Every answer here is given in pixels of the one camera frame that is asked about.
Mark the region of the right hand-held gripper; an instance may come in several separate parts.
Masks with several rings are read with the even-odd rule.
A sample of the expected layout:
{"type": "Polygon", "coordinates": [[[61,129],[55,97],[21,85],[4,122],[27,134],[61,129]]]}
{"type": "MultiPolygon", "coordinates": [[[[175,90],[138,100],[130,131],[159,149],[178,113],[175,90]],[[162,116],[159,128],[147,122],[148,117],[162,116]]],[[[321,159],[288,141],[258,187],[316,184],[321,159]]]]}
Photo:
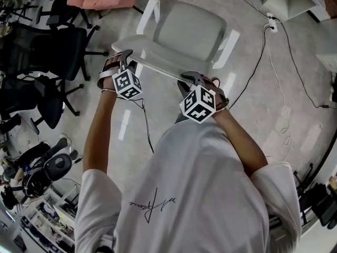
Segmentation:
{"type": "Polygon", "coordinates": [[[181,112],[188,119],[201,124],[216,111],[215,92],[201,86],[204,84],[204,80],[202,75],[196,71],[184,72],[181,77],[192,81],[194,85],[198,85],[190,92],[187,83],[177,81],[177,86],[184,97],[180,103],[181,112]]]}

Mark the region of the person's right hand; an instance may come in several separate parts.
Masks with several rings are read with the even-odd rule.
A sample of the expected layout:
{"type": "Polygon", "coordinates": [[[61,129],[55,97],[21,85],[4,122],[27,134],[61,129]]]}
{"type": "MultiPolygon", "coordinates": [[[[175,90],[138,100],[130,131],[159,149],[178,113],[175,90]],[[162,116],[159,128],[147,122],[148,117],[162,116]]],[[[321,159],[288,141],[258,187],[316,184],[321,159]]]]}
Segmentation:
{"type": "Polygon", "coordinates": [[[229,104],[229,99],[225,96],[224,91],[220,88],[220,80],[217,77],[209,79],[208,77],[202,75],[202,79],[205,84],[205,88],[209,91],[215,92],[215,109],[216,112],[227,109],[229,104]]]}

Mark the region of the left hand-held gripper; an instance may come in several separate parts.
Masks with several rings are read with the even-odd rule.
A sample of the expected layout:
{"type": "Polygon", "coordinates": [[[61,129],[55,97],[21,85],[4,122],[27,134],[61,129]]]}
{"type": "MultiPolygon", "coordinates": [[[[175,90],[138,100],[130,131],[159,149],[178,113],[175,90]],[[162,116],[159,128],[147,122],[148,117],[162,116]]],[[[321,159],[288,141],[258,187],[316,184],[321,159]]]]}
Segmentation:
{"type": "Polygon", "coordinates": [[[122,51],[120,61],[115,61],[112,66],[113,69],[117,69],[112,75],[115,91],[126,100],[131,100],[142,93],[140,80],[135,75],[136,62],[127,63],[127,58],[132,53],[133,50],[122,51]]]}

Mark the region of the person's left hand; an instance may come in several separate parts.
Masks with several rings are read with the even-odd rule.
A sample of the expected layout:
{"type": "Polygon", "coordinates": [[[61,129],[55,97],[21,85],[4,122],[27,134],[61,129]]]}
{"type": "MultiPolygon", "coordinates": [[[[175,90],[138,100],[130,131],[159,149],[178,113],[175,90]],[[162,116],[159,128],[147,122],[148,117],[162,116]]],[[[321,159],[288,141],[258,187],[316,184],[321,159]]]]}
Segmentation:
{"type": "Polygon", "coordinates": [[[98,74],[97,86],[100,89],[108,89],[115,91],[112,76],[121,69],[122,53],[116,53],[105,60],[102,71],[98,74]]]}

